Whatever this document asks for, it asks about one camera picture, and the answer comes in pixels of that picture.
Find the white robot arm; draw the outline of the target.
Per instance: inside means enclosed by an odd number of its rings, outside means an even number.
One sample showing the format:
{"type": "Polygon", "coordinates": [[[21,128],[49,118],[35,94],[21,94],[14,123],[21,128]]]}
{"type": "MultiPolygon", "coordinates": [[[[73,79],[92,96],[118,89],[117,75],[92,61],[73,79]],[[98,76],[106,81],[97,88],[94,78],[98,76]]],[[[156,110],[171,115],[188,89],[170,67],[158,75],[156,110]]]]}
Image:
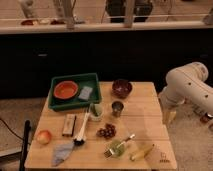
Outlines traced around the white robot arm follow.
{"type": "Polygon", "coordinates": [[[185,100],[213,115],[213,87],[205,83],[208,75],[207,67],[201,62],[174,68],[166,74],[167,85],[158,95],[165,125],[174,118],[174,109],[185,100]]]}

